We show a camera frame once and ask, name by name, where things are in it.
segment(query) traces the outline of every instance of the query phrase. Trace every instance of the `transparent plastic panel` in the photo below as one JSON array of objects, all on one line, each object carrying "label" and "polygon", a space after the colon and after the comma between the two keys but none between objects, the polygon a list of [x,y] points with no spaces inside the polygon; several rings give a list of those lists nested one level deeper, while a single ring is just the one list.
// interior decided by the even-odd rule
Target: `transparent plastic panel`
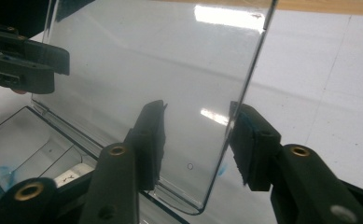
[{"label": "transparent plastic panel", "polygon": [[227,148],[230,102],[243,100],[272,5],[53,2],[44,41],[70,52],[70,75],[56,75],[56,91],[34,101],[106,146],[124,140],[145,104],[163,100],[155,193],[199,213]]}]

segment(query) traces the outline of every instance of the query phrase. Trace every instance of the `clear plastic container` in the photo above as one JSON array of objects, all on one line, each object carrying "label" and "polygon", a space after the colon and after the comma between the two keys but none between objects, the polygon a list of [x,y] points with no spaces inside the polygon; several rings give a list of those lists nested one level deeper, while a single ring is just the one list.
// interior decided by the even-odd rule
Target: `clear plastic container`
[{"label": "clear plastic container", "polygon": [[0,186],[4,191],[25,179],[56,179],[78,164],[93,169],[95,163],[30,107],[0,125]]},{"label": "clear plastic container", "polygon": [[203,211],[272,15],[272,1],[53,2],[44,42],[70,53],[70,75],[35,106],[101,146],[122,142],[163,100],[166,143],[156,197]]}]

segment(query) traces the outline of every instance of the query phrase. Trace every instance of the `black clamp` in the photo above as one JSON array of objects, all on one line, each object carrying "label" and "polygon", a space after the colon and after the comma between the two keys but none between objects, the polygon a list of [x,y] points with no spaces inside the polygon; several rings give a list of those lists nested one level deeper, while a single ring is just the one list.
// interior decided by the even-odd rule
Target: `black clamp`
[{"label": "black clamp", "polygon": [[54,92],[54,73],[69,75],[67,50],[34,42],[0,25],[0,86],[37,94]]},{"label": "black clamp", "polygon": [[339,180],[312,149],[281,146],[280,133],[257,110],[240,107],[230,139],[234,159],[251,190],[273,185],[278,223],[363,223],[363,189]]}]

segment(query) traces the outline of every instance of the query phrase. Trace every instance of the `white surface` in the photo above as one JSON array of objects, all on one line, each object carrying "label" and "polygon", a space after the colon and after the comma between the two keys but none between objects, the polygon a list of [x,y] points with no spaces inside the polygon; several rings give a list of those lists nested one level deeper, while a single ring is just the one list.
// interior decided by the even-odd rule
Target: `white surface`
[{"label": "white surface", "polygon": [[[249,88],[283,143],[313,148],[363,188],[363,17],[277,11]],[[0,121],[29,104],[0,89]],[[269,193],[242,187],[232,153],[205,212],[191,223],[274,223]]]}]

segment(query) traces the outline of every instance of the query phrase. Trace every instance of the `brass screw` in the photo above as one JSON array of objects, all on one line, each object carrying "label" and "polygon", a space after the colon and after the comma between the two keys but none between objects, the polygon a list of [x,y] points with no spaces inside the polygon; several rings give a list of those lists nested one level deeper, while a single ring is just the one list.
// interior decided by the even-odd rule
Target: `brass screw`
[{"label": "brass screw", "polygon": [[113,147],[109,150],[109,154],[111,156],[119,156],[126,152],[126,148],[124,147]]},{"label": "brass screw", "polygon": [[44,185],[40,182],[27,184],[16,192],[15,200],[21,202],[30,200],[38,196],[43,190]]},{"label": "brass screw", "polygon": [[310,156],[310,151],[304,147],[292,147],[291,152],[300,157]]}]

